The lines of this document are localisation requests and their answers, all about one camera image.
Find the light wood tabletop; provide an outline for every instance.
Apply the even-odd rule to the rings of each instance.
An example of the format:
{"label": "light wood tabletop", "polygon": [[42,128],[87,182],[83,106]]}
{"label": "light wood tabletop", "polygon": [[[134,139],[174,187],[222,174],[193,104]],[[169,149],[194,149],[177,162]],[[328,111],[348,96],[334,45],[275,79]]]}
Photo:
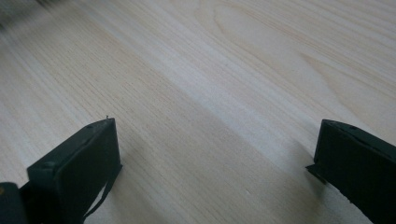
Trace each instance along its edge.
{"label": "light wood tabletop", "polygon": [[115,118],[86,223],[371,223],[305,170],[322,119],[396,145],[392,0],[87,0],[0,31],[0,182]]}

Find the wood grain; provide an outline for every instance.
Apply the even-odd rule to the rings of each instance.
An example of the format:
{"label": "wood grain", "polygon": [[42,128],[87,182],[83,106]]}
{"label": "wood grain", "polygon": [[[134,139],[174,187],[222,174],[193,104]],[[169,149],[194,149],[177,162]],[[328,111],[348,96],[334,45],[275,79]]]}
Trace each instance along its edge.
{"label": "wood grain", "polygon": [[0,33],[0,181],[114,117],[86,223],[370,223],[306,170],[322,119],[396,145],[396,4],[62,1]]}

